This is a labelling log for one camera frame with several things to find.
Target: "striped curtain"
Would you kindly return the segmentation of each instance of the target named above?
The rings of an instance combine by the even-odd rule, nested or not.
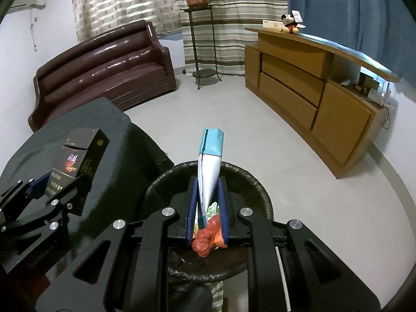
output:
[[[180,8],[186,2],[179,0]],[[244,46],[257,41],[257,34],[245,27],[262,24],[263,20],[280,20],[288,12],[288,0],[210,0],[213,6],[218,71],[221,74],[244,74]],[[207,11],[193,12],[198,65],[200,69],[212,68],[214,50],[211,15]],[[184,37],[185,63],[189,72],[195,71],[191,30],[188,13],[180,14]]]
[[[159,34],[180,28],[177,0],[72,0],[78,41],[136,20]]]

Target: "white wall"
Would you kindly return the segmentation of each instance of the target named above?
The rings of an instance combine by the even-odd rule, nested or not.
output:
[[[0,24],[0,172],[30,137],[35,105],[33,76],[38,56],[30,36],[29,11],[8,14]]]
[[[390,130],[381,129],[375,145],[402,178],[416,201],[416,87],[401,79],[389,101]]]
[[[37,52],[30,34],[30,12],[8,14],[0,24],[0,173],[30,137],[28,117],[35,106],[33,77],[47,61],[77,44],[72,0],[38,0],[32,10]]]

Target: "wooden cabinet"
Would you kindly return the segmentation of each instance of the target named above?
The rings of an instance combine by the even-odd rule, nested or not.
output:
[[[364,134],[370,110],[341,86],[327,83],[312,134],[344,165]]]
[[[289,86],[314,106],[318,106],[325,81],[270,55],[262,56],[263,72]]]
[[[316,108],[271,77],[260,74],[260,91],[290,113],[305,129],[311,128]]]
[[[358,80],[361,66],[386,81],[400,78],[367,55],[323,38],[267,29],[245,48],[245,85],[286,121],[336,178],[360,161],[387,109],[337,82]]]
[[[330,63],[334,57],[320,48],[268,35],[259,36],[258,47],[262,53],[293,64],[319,79],[327,78]]]
[[[245,46],[245,79],[252,84],[253,87],[259,86],[261,53],[254,47]]]

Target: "white curtain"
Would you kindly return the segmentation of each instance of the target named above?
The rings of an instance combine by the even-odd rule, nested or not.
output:
[[[136,21],[152,21],[157,33],[180,28],[177,0],[72,0],[78,41]]]

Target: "mickey mouse plush toy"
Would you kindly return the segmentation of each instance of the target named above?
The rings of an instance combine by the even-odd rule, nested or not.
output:
[[[287,34],[299,34],[299,29],[306,27],[299,23],[302,22],[302,18],[298,11],[292,10],[292,14],[293,16],[290,14],[282,15],[284,27],[280,28],[280,31]]]

